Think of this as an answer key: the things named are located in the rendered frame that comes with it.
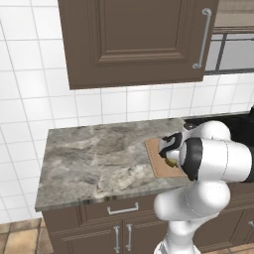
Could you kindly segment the brown base cupboard door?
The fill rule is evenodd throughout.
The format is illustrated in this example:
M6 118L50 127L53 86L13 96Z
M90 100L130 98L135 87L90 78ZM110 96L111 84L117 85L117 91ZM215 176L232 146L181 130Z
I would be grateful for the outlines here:
M254 208L243 211L231 238L234 246L254 243L254 227L248 224L249 221L254 221Z
M120 226L120 253L122 254L122 223L84 226L74 230L50 234L55 254L116 254L114 226Z
M213 251L231 245L230 239L242 216L242 210L222 212L195 233L193 242L200 251Z
M128 244L128 229L126 224L132 223L132 248L126 249ZM122 254L154 254L157 245L167 233L168 223L155 216L125 219L122 225Z

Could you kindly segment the black hob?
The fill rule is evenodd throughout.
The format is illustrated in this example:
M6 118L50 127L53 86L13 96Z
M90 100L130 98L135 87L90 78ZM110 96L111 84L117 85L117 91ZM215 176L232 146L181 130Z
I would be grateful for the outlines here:
M236 115L189 118L186 122L199 125L210 120L224 123L230 130L232 141L254 148L254 111Z

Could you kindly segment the brown wall cupboard door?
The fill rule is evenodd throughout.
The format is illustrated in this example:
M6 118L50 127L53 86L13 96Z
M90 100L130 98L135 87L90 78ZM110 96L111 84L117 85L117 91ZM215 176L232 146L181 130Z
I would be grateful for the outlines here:
M203 80L219 0L58 0L71 89ZM212 11L202 67L206 17Z

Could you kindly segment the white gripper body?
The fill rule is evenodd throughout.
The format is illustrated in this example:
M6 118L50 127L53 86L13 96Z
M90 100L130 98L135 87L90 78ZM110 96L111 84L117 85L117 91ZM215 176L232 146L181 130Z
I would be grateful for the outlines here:
M180 161L180 151L179 150L172 150L166 153L168 160L174 160L177 163Z

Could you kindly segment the tan wooden cutting board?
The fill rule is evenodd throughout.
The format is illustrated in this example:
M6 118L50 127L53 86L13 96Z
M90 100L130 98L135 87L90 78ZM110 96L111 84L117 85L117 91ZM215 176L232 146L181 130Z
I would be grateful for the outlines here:
M146 150L149 156L154 176L158 179L185 177L186 174L177 166L171 167L158 152L159 140L152 138L145 140Z

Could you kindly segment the brown drawer front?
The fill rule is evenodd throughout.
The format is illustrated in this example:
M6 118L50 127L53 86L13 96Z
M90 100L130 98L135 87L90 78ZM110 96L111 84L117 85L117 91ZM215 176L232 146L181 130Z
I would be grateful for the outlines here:
M115 217L119 215L133 214L136 212L143 212L146 210L154 209L154 194L136 196L131 198L124 198L118 200L110 200L99 203L83 204L80 209L80 220L82 222L88 222L95 219ZM131 208L135 206L135 202L139 202L139 210L132 212L125 212L121 214L109 215L107 212L107 206L110 206L112 210Z

